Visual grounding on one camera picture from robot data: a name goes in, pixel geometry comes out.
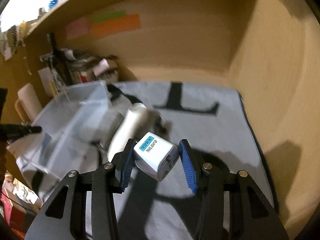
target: white travel adapter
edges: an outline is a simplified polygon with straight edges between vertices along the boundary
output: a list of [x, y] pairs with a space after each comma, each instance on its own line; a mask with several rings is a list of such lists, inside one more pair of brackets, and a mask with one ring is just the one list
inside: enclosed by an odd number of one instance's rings
[[111, 162], [116, 153], [122, 152], [130, 138], [143, 126], [148, 117], [148, 109], [142, 103], [135, 103], [129, 107], [125, 118], [113, 136], [107, 154]]
[[162, 181], [179, 158], [178, 147], [148, 132], [133, 148], [135, 163], [142, 171]]

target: grey mat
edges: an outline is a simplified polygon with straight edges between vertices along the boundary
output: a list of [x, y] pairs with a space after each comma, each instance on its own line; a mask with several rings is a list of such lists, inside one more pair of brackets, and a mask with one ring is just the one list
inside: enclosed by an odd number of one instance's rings
[[[237, 91], [169, 82], [124, 82], [108, 86], [108, 90], [112, 112], [125, 114], [132, 103], [139, 101], [151, 111], [149, 123], [137, 139], [153, 131], [159, 114], [168, 130], [165, 139], [179, 144], [186, 138], [205, 160], [221, 160], [233, 173], [248, 171], [275, 205], [269, 171]], [[36, 184], [38, 194], [46, 199], [58, 181], [35, 172], [22, 160], [17, 163], [26, 180]], [[134, 169], [129, 187], [122, 195], [115, 194], [114, 200], [120, 239], [192, 239], [195, 233], [201, 203], [187, 186], [180, 160], [162, 182]], [[227, 194], [225, 211], [228, 211]], [[228, 229], [227, 214], [224, 226]]]

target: blue label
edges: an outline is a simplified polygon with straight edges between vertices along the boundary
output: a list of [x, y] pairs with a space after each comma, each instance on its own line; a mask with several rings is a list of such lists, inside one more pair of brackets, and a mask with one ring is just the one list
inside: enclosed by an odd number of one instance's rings
[[139, 147], [140, 150], [144, 152], [144, 150], [149, 146], [149, 144], [152, 142], [154, 138], [152, 136], [149, 136], [144, 143]]

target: orange sticky note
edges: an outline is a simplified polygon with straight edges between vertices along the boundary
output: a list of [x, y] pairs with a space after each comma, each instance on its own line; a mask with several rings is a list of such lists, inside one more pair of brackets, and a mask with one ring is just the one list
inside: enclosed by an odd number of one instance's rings
[[67, 39], [73, 40], [82, 35], [89, 33], [89, 25], [86, 17], [81, 17], [80, 19], [70, 23], [66, 26]]
[[139, 14], [122, 16], [92, 25], [91, 34], [96, 38], [141, 29]]

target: pink sticky note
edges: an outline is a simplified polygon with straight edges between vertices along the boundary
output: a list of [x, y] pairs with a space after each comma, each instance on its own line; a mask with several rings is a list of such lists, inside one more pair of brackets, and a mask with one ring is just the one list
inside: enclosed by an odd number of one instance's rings
[[89, 25], [86, 17], [68, 24], [66, 26], [67, 39], [72, 40], [89, 33]]

